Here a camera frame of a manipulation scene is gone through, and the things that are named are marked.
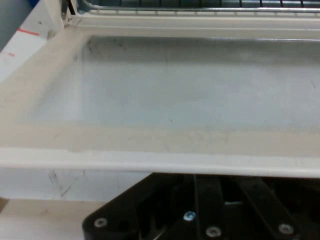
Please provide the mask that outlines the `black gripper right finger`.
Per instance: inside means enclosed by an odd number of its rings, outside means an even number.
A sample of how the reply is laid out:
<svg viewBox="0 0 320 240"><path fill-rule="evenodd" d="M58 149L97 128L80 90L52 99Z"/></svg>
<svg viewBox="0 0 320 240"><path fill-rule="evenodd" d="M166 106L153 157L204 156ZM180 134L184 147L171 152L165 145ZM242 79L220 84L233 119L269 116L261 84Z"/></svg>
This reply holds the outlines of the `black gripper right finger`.
<svg viewBox="0 0 320 240"><path fill-rule="evenodd" d="M316 178L220 177L221 240L318 240L320 181Z"/></svg>

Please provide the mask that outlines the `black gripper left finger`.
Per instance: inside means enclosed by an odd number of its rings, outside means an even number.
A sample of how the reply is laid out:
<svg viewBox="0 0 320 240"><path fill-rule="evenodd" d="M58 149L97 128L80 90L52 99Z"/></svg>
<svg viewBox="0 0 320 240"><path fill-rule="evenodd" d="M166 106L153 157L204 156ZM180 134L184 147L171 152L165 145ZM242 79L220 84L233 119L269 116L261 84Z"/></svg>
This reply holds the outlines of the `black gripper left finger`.
<svg viewBox="0 0 320 240"><path fill-rule="evenodd" d="M86 240L227 239L217 176L152 173L87 216Z"/></svg>

